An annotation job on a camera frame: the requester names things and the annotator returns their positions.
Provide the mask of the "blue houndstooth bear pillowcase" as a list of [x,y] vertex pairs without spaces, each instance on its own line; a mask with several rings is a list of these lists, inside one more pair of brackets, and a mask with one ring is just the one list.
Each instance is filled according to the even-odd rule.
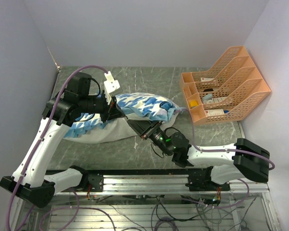
[[[177,114],[182,110],[170,99],[151,93],[124,93],[116,96],[117,103],[128,119],[161,121],[162,129],[171,127]],[[104,129],[116,119],[102,122],[100,115],[85,113],[69,128],[64,138],[76,138],[94,128]]]

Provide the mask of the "white pillow insert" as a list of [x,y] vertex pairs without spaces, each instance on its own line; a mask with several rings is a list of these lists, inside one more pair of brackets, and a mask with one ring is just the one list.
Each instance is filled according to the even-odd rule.
[[124,118],[118,118],[106,125],[104,129],[94,128],[86,134],[78,135],[76,138],[64,138],[64,140],[78,143],[98,144],[119,141],[125,138],[137,136],[136,132],[128,125]]

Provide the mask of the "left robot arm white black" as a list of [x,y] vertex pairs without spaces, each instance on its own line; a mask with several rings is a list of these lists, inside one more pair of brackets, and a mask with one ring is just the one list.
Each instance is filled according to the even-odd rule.
[[119,82],[111,72],[106,72],[105,78],[104,89],[96,95],[89,94],[94,79],[86,73],[74,73],[65,81],[56,97],[47,102],[39,131],[22,163],[11,176],[1,179],[2,188],[44,208],[59,192],[88,187],[89,173],[81,167],[71,166],[53,175],[46,171],[58,144],[82,114],[99,114],[103,122],[124,116],[115,98]]

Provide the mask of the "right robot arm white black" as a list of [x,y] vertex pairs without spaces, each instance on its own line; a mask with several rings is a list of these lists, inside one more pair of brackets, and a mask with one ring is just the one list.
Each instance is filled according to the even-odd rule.
[[228,145],[200,147],[192,145],[178,129],[168,136],[166,130],[161,129],[160,121],[128,119],[127,123],[139,137],[150,139],[161,150],[161,158],[170,156],[172,162],[182,168],[207,169],[209,175],[202,183],[210,191],[240,178],[267,183],[269,171],[274,166],[266,149],[245,138]]

